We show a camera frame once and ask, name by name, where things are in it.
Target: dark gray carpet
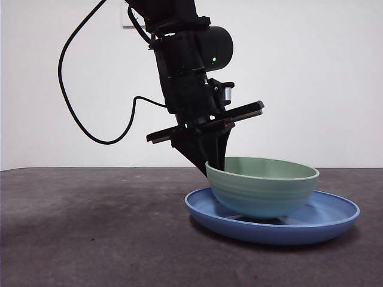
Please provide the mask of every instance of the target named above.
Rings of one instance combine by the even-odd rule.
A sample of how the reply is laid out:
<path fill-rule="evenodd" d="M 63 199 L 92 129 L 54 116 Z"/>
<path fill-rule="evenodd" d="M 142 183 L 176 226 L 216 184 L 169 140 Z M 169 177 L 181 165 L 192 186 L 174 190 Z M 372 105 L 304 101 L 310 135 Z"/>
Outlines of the dark gray carpet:
<path fill-rule="evenodd" d="M 318 189 L 356 202 L 337 239 L 273 247 L 199 226 L 196 169 L 1 173 L 1 283 L 45 286 L 383 286 L 383 169 L 321 169 Z"/>

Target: blue plastic plate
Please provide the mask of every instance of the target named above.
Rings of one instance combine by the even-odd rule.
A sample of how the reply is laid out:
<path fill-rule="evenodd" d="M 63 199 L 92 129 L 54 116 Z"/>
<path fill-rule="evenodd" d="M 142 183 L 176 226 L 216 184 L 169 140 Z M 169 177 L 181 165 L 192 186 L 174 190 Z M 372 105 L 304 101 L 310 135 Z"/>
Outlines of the blue plastic plate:
<path fill-rule="evenodd" d="M 243 217 L 222 205 L 210 188 L 185 197 L 192 217 L 206 228 L 238 240 L 270 245 L 303 245 L 335 238 L 350 229 L 359 207 L 340 196 L 314 191 L 298 211 L 271 220 Z"/>

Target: black cable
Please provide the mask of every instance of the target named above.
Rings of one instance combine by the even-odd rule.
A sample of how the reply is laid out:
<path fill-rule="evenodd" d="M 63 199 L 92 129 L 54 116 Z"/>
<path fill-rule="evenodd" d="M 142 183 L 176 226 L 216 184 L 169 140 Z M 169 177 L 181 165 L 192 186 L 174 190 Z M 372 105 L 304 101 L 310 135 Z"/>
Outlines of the black cable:
<path fill-rule="evenodd" d="M 128 133 L 132 123 L 133 123 L 133 119 L 134 119 L 134 114 L 135 114 L 135 109 L 136 109 L 136 101 L 138 99 L 141 99 L 141 100 L 146 100 L 147 102 L 150 102 L 150 103 L 153 103 L 157 106 L 161 106 L 161 107 L 166 107 L 165 105 L 162 105 L 161 103 L 157 103 L 153 100 L 150 100 L 150 99 L 147 99 L 146 97 L 141 97 L 141 96 L 137 96 L 133 99 L 133 107 L 132 107 L 132 113 L 130 115 L 130 120 L 129 120 L 129 123 L 127 124 L 127 127 L 126 129 L 124 130 L 124 132 L 117 138 L 117 139 L 114 139 L 113 141 L 102 141 L 96 137 L 94 137 L 93 135 L 91 135 L 87 130 L 86 128 L 81 124 L 81 122 L 79 121 L 79 119 L 77 118 L 72 106 L 71 106 L 71 103 L 69 102 L 69 99 L 68 99 L 68 95 L 66 94 L 66 91 L 65 91 L 65 87 L 64 87 L 64 83 L 63 83 L 63 80 L 62 80 L 62 63 L 63 63 L 63 60 L 64 60 L 64 57 L 65 57 L 65 53 L 70 45 L 70 43 L 72 42 L 72 40 L 75 38 L 75 36 L 77 35 L 77 33 L 81 30 L 81 28 L 89 21 L 90 18 L 92 18 L 92 16 L 95 14 L 95 12 L 97 12 L 98 9 L 100 9 L 100 7 L 106 2 L 107 0 L 101 0 L 100 3 L 97 4 L 97 6 L 95 6 L 95 8 L 93 10 L 91 10 L 91 12 L 88 14 L 88 16 L 85 17 L 85 19 L 78 25 L 78 27 L 75 29 L 75 31 L 73 31 L 72 35 L 69 37 L 69 39 L 67 40 L 67 42 L 65 43 L 64 47 L 63 47 L 63 50 L 61 52 L 61 55 L 60 55 L 60 60 L 59 60 L 59 68 L 58 68 L 58 73 L 59 73 L 59 83 L 60 83 L 60 88 L 61 88 L 61 92 L 64 96 L 64 99 L 65 99 L 65 103 L 69 109 L 69 111 L 71 112 L 71 115 L 73 117 L 73 119 L 75 120 L 75 122 L 77 123 L 77 125 L 80 127 L 80 129 L 85 133 L 85 135 L 88 136 L 88 138 L 90 138 L 91 140 L 99 143 L 99 144 L 103 144 L 103 145 L 112 145 L 112 144 L 115 144 L 116 142 L 119 142 L 120 140 L 122 140 L 124 138 L 124 136 L 126 136 L 126 134 Z"/>
<path fill-rule="evenodd" d="M 137 22 L 137 19 L 133 15 L 132 7 L 130 6 L 127 8 L 127 15 L 129 16 L 130 21 L 132 21 L 132 24 L 134 28 L 136 28 L 139 35 L 146 41 L 146 43 L 150 44 L 150 37 L 145 33 L 141 25 Z"/>

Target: light green ceramic bowl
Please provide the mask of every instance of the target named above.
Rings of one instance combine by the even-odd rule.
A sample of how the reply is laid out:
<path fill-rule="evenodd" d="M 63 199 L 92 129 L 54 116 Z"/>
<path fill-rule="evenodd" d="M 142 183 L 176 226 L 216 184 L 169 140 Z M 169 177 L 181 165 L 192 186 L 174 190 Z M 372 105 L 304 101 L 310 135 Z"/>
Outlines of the light green ceramic bowl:
<path fill-rule="evenodd" d="M 315 188 L 319 171 L 267 158 L 227 157 L 225 171 L 206 162 L 215 197 L 252 218 L 276 218 L 302 207 Z"/>

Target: white backdrop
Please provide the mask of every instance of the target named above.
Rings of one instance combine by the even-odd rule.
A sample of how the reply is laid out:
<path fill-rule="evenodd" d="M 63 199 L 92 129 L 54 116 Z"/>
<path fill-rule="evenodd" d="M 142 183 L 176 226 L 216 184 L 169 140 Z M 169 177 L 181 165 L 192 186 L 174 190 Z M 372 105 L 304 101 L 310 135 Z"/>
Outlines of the white backdrop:
<path fill-rule="evenodd" d="M 64 78 L 84 125 L 109 140 L 125 128 L 132 99 L 163 102 L 152 51 L 121 28 L 122 0 L 109 0 L 68 50 Z M 85 137 L 57 82 L 68 35 L 98 0 L 1 1 L 1 169 L 46 166 L 191 166 L 169 142 L 145 135 L 176 124 L 138 102 L 131 131 L 113 146 Z M 231 108 L 264 101 L 241 121 L 228 155 L 293 160 L 315 167 L 383 167 L 383 1 L 197 0 L 199 15 L 225 27 L 235 52 Z"/>

